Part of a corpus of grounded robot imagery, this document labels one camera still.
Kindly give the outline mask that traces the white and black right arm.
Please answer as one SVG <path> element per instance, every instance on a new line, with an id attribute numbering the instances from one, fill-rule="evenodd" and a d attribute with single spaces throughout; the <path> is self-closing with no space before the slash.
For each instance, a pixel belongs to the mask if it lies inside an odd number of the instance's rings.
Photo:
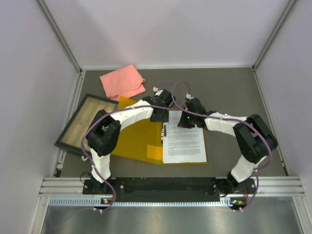
<path id="1" fill-rule="evenodd" d="M 228 173 L 224 184 L 217 185 L 222 195 L 239 193 L 246 181 L 257 170 L 259 164 L 277 148 L 278 141 L 262 117 L 253 114 L 248 117 L 233 117 L 216 111 L 206 111 L 198 98 L 186 95 L 186 107 L 178 123 L 180 128 L 198 127 L 234 136 L 241 151 L 237 164 Z"/>

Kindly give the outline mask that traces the yellow plastic folder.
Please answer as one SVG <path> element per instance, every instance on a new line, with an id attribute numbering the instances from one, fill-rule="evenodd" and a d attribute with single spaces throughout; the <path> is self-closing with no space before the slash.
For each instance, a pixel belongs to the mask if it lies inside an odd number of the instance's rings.
<path id="1" fill-rule="evenodd" d="M 118 109 L 135 103 L 131 99 L 121 97 Z M 145 119 L 126 127 L 120 132 L 117 146 L 112 153 L 152 164 L 164 164 L 163 144 L 160 142 L 162 124 Z"/>

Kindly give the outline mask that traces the printed paper sheet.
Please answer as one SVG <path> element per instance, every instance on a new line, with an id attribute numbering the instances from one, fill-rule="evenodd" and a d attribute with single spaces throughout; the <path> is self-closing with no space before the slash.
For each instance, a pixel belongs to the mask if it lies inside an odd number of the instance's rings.
<path id="1" fill-rule="evenodd" d="M 206 164 L 204 132 L 198 127 L 178 127 L 181 114 L 182 111 L 169 112 L 162 161 L 164 164 Z"/>

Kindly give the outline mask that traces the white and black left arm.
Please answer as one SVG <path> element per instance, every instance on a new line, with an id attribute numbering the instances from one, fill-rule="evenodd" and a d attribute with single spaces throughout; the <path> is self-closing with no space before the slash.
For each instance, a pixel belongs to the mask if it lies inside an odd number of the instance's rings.
<path id="1" fill-rule="evenodd" d="M 81 149 L 92 165 L 91 178 L 99 193 L 109 191 L 111 182 L 110 155 L 116 148 L 120 132 L 141 120 L 169 121 L 169 109 L 175 97 L 167 90 L 155 89 L 154 96 L 147 96 L 123 109 L 96 113 L 81 140 Z"/>

